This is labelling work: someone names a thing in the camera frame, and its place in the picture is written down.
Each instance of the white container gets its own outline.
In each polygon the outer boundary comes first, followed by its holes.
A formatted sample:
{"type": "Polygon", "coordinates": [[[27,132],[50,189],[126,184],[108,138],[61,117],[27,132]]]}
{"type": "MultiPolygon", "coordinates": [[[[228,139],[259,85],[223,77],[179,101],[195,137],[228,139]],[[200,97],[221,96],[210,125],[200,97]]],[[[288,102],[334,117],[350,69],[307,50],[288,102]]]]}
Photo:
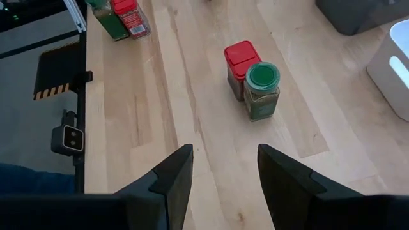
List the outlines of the white container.
{"type": "Polygon", "coordinates": [[[367,71],[395,113],[409,121],[409,20],[392,26],[367,71]]]}

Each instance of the red lid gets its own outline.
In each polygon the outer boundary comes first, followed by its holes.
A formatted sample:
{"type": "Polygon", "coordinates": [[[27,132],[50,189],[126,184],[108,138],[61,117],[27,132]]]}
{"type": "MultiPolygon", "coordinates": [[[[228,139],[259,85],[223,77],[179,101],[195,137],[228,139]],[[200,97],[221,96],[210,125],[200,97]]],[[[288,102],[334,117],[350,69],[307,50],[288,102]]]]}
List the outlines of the red lid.
{"type": "Polygon", "coordinates": [[[250,41],[243,41],[224,49],[224,56],[236,79],[244,80],[247,70],[255,63],[261,62],[260,57],[250,41]]]}
{"type": "Polygon", "coordinates": [[[137,0],[112,0],[112,5],[117,15],[123,15],[126,12],[136,9],[137,0]]]}

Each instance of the spice label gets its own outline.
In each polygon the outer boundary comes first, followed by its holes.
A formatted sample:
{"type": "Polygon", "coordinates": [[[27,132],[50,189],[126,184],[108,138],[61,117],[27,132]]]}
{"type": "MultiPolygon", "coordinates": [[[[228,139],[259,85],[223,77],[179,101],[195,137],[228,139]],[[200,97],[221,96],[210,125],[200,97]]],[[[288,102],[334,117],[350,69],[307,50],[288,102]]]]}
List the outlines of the spice label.
{"type": "Polygon", "coordinates": [[[139,33],[143,33],[146,31],[143,25],[143,20],[139,16],[137,10],[130,11],[128,13],[124,13],[123,15],[121,15],[121,18],[122,18],[123,23],[132,33],[132,35],[137,35],[139,33]]]}

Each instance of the butcher block countertop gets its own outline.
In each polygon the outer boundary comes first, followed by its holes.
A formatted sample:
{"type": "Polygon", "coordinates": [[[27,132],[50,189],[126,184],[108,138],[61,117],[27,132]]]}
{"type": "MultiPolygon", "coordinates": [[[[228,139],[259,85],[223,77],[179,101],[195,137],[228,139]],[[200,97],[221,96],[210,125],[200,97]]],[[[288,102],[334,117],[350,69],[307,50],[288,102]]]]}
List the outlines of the butcher block countertop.
{"type": "Polygon", "coordinates": [[[184,229],[272,229],[259,143],[363,194],[409,194],[409,123],[366,73],[392,24],[336,32],[313,0],[138,0],[152,34],[113,42],[88,10],[85,192],[113,193],[194,145],[184,229]],[[250,122],[223,50],[249,40],[281,72],[250,122]]]}

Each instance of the glass jar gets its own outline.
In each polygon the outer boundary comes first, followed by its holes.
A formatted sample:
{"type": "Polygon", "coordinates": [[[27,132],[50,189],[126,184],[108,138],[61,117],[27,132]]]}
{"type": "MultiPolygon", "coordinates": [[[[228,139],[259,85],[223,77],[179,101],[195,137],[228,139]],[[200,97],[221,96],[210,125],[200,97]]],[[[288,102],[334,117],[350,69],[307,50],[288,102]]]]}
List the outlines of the glass jar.
{"type": "Polygon", "coordinates": [[[246,73],[244,102],[250,120],[257,121],[273,115],[280,95],[280,72],[271,63],[256,63],[246,73]]]}
{"type": "Polygon", "coordinates": [[[242,102],[245,74],[261,59],[250,41],[242,41],[225,48],[224,57],[228,64],[228,82],[237,100],[242,102]]]}
{"type": "Polygon", "coordinates": [[[151,27],[137,0],[112,0],[112,5],[133,39],[150,35],[151,27]]]}
{"type": "Polygon", "coordinates": [[[114,41],[129,37],[128,30],[112,10],[109,0],[86,0],[86,2],[91,6],[93,15],[114,41]]]}

